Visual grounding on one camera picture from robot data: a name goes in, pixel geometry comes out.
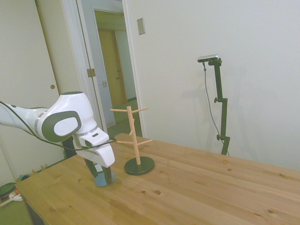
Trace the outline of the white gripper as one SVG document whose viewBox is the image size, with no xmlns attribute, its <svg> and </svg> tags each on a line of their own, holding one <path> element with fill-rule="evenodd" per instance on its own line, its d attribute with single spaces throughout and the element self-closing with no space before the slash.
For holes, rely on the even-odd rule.
<svg viewBox="0 0 300 225">
<path fill-rule="evenodd" d="M 110 144 L 105 144 L 89 150 L 78 150 L 76 153 L 84 158 L 84 161 L 94 178 L 98 176 L 98 172 L 94 165 L 94 163 L 97 163 L 102 166 L 105 184 L 109 185 L 112 182 L 110 166 L 115 162 L 115 157 Z"/>
</svg>

